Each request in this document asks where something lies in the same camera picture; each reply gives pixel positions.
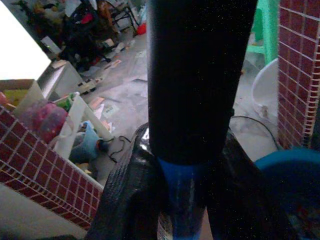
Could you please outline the blue plastic bucket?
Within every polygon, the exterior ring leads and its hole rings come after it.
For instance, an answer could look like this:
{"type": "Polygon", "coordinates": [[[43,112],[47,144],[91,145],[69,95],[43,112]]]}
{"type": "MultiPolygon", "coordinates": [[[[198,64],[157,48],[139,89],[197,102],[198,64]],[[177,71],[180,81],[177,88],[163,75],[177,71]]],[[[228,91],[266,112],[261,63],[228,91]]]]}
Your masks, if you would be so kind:
{"type": "Polygon", "coordinates": [[[320,240],[320,151],[276,151],[256,160],[255,165],[299,240],[320,240]]]}

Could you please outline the white toy truck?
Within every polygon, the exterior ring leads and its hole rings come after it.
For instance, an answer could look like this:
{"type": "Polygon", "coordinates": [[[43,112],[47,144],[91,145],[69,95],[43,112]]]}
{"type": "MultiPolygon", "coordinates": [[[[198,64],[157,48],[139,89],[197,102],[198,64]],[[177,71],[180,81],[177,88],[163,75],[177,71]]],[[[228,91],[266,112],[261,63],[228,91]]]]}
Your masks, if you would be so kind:
{"type": "Polygon", "coordinates": [[[88,78],[77,85],[77,91],[81,95],[94,92],[97,89],[97,85],[102,81],[102,78],[88,78]]]}

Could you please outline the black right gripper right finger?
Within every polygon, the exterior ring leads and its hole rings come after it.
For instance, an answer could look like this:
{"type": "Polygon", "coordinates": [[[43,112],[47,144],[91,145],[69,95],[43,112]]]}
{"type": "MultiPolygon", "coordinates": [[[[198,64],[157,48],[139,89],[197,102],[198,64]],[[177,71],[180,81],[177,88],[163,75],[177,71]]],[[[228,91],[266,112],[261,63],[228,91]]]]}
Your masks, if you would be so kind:
{"type": "Polygon", "coordinates": [[[298,240],[262,172],[233,132],[201,137],[209,164],[205,198],[213,240],[298,240]]]}

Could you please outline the black metal chair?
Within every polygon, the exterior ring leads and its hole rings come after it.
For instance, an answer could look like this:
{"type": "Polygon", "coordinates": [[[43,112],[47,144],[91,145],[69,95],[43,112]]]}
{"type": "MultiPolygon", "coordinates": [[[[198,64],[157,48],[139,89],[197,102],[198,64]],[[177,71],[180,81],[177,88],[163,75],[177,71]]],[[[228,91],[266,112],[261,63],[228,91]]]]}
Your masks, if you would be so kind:
{"type": "Polygon", "coordinates": [[[138,21],[132,9],[131,0],[104,0],[108,4],[112,25],[117,32],[132,28],[137,31],[138,21]]]}

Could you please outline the pink plastic bag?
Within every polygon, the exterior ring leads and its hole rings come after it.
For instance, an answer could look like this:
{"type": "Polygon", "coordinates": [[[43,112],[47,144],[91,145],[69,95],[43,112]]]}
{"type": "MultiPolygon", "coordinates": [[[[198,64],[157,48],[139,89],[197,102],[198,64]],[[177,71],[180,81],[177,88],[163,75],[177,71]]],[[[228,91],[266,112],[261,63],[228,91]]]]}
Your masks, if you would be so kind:
{"type": "Polygon", "coordinates": [[[28,107],[19,117],[23,124],[50,144],[59,136],[68,112],[53,102],[39,100],[28,107]]]}

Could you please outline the green plastic stool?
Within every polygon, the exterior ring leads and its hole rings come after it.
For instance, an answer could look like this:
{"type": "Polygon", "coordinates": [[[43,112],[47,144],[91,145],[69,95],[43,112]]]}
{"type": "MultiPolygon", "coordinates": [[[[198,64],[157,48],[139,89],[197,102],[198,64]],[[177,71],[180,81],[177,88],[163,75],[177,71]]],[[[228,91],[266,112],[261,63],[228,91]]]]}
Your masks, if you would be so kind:
{"type": "Polygon", "coordinates": [[[257,0],[248,53],[262,54],[267,65],[278,56],[278,20],[280,0],[257,0]]]}

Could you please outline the red tiled pillar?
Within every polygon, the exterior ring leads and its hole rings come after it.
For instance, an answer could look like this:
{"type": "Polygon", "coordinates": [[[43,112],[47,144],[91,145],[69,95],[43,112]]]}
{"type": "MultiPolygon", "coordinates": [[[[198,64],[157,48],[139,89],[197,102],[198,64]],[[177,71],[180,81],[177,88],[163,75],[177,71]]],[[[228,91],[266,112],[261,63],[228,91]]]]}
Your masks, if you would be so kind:
{"type": "Polygon", "coordinates": [[[320,0],[280,0],[277,141],[311,148],[320,117],[320,0]]]}

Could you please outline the white plastic basin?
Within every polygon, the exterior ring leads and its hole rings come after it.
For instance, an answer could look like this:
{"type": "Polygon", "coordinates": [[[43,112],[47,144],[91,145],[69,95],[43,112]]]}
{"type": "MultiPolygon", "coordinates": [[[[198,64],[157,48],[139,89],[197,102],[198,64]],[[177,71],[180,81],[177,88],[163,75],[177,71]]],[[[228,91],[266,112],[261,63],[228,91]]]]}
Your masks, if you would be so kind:
{"type": "Polygon", "coordinates": [[[251,88],[255,112],[269,122],[275,122],[278,116],[278,67],[275,58],[259,71],[251,88]]]}

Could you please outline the red tiled low wall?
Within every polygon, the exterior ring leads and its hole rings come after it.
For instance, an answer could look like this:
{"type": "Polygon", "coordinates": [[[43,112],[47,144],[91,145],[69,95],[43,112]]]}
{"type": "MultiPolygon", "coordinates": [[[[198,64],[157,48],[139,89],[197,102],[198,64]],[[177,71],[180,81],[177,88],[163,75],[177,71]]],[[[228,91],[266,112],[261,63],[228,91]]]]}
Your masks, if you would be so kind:
{"type": "Polygon", "coordinates": [[[0,105],[0,183],[89,230],[103,187],[0,105]]]}

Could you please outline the cardboard box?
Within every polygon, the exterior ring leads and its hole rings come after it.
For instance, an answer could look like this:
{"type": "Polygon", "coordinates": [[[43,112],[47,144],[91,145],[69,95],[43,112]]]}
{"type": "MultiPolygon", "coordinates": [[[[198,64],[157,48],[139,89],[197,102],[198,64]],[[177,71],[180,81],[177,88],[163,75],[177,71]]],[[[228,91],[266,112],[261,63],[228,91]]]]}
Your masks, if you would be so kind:
{"type": "Polygon", "coordinates": [[[45,97],[34,79],[0,80],[0,105],[16,115],[45,97]]]}

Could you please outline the red plastic bag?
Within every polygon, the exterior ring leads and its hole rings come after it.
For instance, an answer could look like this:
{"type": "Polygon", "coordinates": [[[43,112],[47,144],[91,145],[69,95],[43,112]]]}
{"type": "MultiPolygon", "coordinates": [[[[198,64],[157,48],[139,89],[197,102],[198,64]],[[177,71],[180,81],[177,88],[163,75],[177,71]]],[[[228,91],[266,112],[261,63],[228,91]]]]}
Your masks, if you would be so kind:
{"type": "Polygon", "coordinates": [[[137,30],[136,30],[136,34],[137,35],[144,35],[145,33],[147,32],[147,23],[142,23],[141,25],[139,25],[137,27],[137,30]]]}

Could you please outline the white paper sheet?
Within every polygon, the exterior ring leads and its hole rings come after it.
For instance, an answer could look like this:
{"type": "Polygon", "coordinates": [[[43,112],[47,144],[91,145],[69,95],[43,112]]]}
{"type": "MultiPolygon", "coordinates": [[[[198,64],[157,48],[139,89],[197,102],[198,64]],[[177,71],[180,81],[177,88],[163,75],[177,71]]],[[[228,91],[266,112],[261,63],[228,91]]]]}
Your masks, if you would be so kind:
{"type": "Polygon", "coordinates": [[[119,111],[119,108],[116,105],[105,105],[102,110],[102,115],[105,118],[110,118],[113,114],[119,111]]]}

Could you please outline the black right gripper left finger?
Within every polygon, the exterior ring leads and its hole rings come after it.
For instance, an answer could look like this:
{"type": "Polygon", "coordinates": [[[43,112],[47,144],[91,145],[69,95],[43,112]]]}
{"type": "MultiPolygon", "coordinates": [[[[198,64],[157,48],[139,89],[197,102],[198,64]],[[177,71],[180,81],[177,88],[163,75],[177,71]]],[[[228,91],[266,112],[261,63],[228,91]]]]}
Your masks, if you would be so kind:
{"type": "Polygon", "coordinates": [[[145,123],[110,171],[86,240],[158,240],[168,185],[149,140],[145,123]]]}

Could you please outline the black stroller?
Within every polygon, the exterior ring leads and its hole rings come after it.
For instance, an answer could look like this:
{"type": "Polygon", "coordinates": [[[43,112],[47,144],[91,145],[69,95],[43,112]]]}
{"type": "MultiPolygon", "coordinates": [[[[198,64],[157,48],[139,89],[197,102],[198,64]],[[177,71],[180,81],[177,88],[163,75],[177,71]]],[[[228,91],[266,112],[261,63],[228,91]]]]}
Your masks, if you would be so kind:
{"type": "Polygon", "coordinates": [[[97,58],[111,62],[93,38],[92,30],[98,24],[99,17],[89,0],[80,0],[79,6],[62,22],[61,36],[65,48],[59,54],[61,59],[73,63],[76,68],[89,68],[97,58]]]}

